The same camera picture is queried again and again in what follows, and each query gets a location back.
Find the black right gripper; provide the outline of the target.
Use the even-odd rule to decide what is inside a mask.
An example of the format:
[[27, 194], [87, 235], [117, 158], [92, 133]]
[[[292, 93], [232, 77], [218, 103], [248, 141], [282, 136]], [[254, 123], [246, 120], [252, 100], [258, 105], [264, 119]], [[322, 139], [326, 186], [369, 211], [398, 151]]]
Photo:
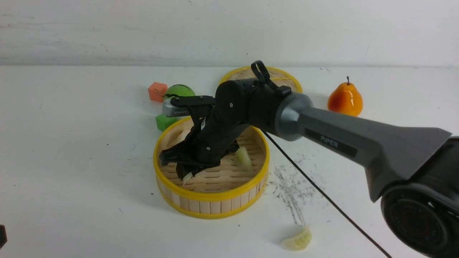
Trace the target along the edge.
[[171, 148], [162, 150], [159, 163], [176, 163], [176, 174], [193, 176], [220, 165], [220, 160], [239, 149], [236, 139], [248, 126], [276, 133], [275, 118], [280, 104], [291, 95], [289, 86], [277, 86], [261, 61], [251, 64], [254, 77], [221, 83], [215, 105], [199, 126], [200, 131]]

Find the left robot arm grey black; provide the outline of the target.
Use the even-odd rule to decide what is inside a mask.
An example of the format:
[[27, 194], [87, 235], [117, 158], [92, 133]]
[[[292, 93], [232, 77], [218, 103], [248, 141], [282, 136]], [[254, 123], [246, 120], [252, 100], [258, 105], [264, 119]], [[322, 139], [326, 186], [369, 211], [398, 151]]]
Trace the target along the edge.
[[6, 228], [3, 224], [0, 225], [0, 249], [7, 243]]

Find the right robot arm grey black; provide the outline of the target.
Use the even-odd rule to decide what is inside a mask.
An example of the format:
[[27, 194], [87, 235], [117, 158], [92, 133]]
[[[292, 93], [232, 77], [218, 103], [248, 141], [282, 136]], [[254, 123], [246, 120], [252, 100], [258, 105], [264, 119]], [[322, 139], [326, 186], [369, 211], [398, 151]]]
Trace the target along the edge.
[[170, 94], [167, 117], [190, 116], [193, 127], [161, 165], [180, 179], [220, 165], [249, 126], [289, 142], [305, 137], [364, 167], [371, 201], [381, 199], [389, 229], [430, 258], [458, 257], [458, 137], [429, 127], [397, 127], [313, 107], [310, 98], [277, 86], [262, 61], [254, 78], [229, 80], [214, 97]]

